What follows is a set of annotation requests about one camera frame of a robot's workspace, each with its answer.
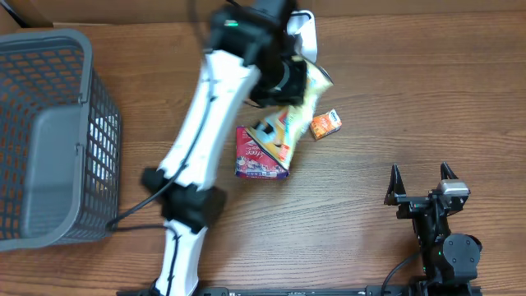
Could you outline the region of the grey plastic mesh basket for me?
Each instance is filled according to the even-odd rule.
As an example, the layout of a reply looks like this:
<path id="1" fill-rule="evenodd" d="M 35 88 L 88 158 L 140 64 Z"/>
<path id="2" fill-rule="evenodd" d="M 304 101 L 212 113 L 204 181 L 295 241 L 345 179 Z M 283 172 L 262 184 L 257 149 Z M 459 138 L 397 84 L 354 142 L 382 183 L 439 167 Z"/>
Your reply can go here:
<path id="1" fill-rule="evenodd" d="M 122 116 L 77 30 L 1 38 L 1 249 L 91 243 L 118 214 Z"/>

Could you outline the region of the red purple Carefree pack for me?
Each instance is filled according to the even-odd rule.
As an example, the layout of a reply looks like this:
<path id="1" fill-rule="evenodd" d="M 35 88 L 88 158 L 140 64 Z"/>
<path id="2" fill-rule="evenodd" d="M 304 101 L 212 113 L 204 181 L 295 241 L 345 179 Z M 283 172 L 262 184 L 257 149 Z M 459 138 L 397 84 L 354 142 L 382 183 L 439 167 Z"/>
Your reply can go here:
<path id="1" fill-rule="evenodd" d="M 288 177 L 288 171 L 256 144 L 245 127 L 236 128 L 235 174 L 239 178 L 281 179 Z"/>

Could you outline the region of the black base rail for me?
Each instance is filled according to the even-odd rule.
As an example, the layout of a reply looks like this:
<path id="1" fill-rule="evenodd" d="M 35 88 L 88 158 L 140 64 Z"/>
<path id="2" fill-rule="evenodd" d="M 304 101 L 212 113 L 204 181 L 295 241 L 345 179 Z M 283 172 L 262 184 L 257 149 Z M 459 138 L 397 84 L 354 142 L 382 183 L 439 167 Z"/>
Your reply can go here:
<path id="1" fill-rule="evenodd" d="M 408 295 L 475 295 L 482 296 L 480 287 L 472 287 L 471 293 L 463 291 L 436 292 L 430 294 L 417 294 L 410 292 L 408 286 L 392 285 L 385 289 L 383 295 L 386 296 L 408 296 Z M 154 289 L 141 289 L 135 291 L 118 291 L 117 296 L 139 296 L 139 295 L 161 295 Z M 379 285 L 368 285 L 360 289 L 227 289 L 225 287 L 206 287 L 198 288 L 192 296 L 380 296 L 381 287 Z"/>

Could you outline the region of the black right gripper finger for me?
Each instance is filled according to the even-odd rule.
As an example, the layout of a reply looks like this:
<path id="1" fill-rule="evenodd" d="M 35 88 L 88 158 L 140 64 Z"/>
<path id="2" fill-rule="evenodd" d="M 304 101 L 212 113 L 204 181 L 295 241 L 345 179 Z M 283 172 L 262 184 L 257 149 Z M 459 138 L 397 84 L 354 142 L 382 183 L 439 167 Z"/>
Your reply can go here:
<path id="1" fill-rule="evenodd" d="M 458 179 L 451 167 L 445 161 L 441 163 L 441 179 Z"/>
<path id="2" fill-rule="evenodd" d="M 404 183 L 397 164 L 391 168 L 390 183 L 385 194 L 384 204 L 388 206 L 397 206 L 407 197 Z"/>

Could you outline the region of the white barcode scanner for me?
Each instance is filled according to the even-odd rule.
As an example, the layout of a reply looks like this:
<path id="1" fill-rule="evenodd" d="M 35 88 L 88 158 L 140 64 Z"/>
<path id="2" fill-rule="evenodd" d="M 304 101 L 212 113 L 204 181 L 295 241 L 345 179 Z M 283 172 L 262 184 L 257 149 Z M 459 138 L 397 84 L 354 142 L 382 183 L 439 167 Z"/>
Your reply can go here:
<path id="1" fill-rule="evenodd" d="M 318 45 L 315 17 L 311 11 L 293 11 L 287 24 L 287 33 L 298 37 L 296 50 L 304 58 L 316 62 Z"/>

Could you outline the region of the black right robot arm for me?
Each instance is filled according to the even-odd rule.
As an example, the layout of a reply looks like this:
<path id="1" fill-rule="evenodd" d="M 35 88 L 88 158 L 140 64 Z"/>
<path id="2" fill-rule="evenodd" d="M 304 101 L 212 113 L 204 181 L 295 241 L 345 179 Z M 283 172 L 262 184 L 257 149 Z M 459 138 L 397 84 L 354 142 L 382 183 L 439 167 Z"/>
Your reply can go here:
<path id="1" fill-rule="evenodd" d="M 437 187 L 420 197 L 408 196 L 399 167 L 391 168 L 384 203 L 398 208 L 399 220 L 412 221 L 424 273 L 436 285 L 459 286 L 478 277 L 482 243 L 472 235 L 452 233 L 448 222 L 463 210 L 469 195 L 468 185 L 446 162 Z"/>

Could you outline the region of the yellow snack bag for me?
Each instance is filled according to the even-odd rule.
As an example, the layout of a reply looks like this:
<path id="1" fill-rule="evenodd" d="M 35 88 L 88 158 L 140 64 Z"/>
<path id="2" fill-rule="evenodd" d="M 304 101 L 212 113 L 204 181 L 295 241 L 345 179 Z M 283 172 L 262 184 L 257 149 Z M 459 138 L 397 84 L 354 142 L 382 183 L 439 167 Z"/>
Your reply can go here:
<path id="1" fill-rule="evenodd" d="M 328 73 L 312 61 L 296 57 L 307 66 L 303 103 L 281 107 L 247 128 L 247 134 L 281 167 L 289 170 L 296 144 L 307 131 L 320 97 L 333 85 Z"/>

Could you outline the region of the small orange box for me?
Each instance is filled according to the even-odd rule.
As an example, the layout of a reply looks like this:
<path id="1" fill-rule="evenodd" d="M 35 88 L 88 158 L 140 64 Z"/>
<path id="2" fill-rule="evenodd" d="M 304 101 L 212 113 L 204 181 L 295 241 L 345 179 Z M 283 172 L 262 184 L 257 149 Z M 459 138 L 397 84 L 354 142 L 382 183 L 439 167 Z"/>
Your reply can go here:
<path id="1" fill-rule="evenodd" d="M 342 127 L 342 122 L 335 109 L 316 116 L 312 119 L 310 130 L 316 140 L 337 132 Z"/>

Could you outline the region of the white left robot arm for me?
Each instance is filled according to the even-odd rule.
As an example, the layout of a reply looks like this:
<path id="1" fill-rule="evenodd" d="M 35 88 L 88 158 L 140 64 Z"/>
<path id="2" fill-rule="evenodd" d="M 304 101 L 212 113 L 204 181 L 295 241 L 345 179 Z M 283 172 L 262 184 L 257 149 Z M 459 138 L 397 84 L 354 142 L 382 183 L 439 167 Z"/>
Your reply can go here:
<path id="1" fill-rule="evenodd" d="M 219 158 L 245 99 L 260 108 L 300 105 L 307 66 L 295 56 L 316 56 L 314 16 L 295 1 L 229 2 L 210 17 L 210 34 L 191 107 L 157 169 L 143 173 L 161 205 L 165 248 L 150 295 L 194 293 L 205 234 L 226 201 L 215 186 Z"/>

